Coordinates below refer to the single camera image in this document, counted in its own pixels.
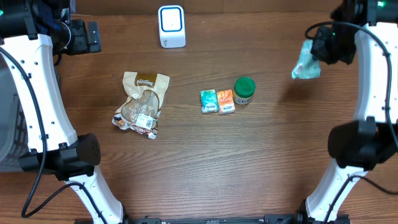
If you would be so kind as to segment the teal wet wipes pack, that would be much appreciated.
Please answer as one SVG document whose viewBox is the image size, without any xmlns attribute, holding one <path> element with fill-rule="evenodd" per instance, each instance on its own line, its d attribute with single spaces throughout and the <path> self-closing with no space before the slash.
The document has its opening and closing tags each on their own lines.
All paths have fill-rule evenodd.
<svg viewBox="0 0 398 224">
<path fill-rule="evenodd" d="M 314 79 L 319 78 L 321 73 L 320 63 L 315 60 L 310 52 L 313 46 L 312 40 L 305 40 L 303 42 L 298 62 L 292 70 L 293 79 Z"/>
</svg>

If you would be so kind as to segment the beige dried mushroom bag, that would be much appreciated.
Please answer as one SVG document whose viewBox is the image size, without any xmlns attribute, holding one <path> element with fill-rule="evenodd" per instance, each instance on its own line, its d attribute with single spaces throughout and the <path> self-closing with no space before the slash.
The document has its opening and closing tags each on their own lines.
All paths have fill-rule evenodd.
<svg viewBox="0 0 398 224">
<path fill-rule="evenodd" d="M 119 129 L 131 129 L 149 139 L 155 139 L 169 83 L 170 77 L 167 75 L 125 72 L 123 87 L 127 100 L 116 110 L 112 123 Z"/>
</svg>

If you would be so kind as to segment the green capped clear bottle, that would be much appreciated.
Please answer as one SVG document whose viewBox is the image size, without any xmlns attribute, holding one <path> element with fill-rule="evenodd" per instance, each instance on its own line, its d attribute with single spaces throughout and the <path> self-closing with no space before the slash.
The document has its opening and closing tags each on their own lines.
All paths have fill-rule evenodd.
<svg viewBox="0 0 398 224">
<path fill-rule="evenodd" d="M 233 100 L 239 105 L 246 105 L 251 101 L 256 90 L 256 84 L 252 78 L 241 77 L 236 80 L 233 88 Z"/>
</svg>

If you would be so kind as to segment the orange tissue pack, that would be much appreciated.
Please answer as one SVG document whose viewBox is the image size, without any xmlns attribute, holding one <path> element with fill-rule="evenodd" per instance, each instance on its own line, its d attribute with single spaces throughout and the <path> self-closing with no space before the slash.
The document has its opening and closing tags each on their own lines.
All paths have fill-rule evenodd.
<svg viewBox="0 0 398 224">
<path fill-rule="evenodd" d="M 230 114 L 235 112 L 236 108 L 234 105 L 232 90 L 218 91 L 216 95 L 219 106 L 219 114 Z"/>
</svg>

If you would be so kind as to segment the teal tissue pack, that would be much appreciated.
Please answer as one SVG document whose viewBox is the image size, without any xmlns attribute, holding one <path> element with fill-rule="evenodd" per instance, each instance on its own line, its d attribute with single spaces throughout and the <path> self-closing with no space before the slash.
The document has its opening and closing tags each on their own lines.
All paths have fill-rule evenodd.
<svg viewBox="0 0 398 224">
<path fill-rule="evenodd" d="M 202 113 L 215 113 L 218 111 L 218 100 L 216 91 L 212 90 L 202 90 L 200 92 L 201 99 L 201 112 Z"/>
</svg>

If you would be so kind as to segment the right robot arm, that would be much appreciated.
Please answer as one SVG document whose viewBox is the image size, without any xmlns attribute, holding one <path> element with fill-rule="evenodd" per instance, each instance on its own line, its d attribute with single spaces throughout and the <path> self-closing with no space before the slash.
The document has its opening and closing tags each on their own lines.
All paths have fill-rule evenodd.
<svg viewBox="0 0 398 224">
<path fill-rule="evenodd" d="M 311 55 L 327 64 L 358 59 L 354 118 L 328 136 L 331 161 L 289 223 L 348 223 L 338 210 L 355 184 L 397 153 L 397 2 L 343 1 L 313 25 Z"/>
</svg>

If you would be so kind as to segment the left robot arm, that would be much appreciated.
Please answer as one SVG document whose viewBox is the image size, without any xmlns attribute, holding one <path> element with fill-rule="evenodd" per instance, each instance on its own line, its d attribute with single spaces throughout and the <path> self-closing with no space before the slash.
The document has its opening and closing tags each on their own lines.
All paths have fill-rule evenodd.
<svg viewBox="0 0 398 224">
<path fill-rule="evenodd" d="M 101 171 L 95 135 L 77 135 L 65 111 L 55 66 L 60 57 L 101 51 L 96 22 L 71 18 L 71 1 L 1 2 L 1 55 L 27 125 L 22 170 L 54 175 L 79 196 L 93 223 L 127 223 L 122 203 Z"/>
</svg>

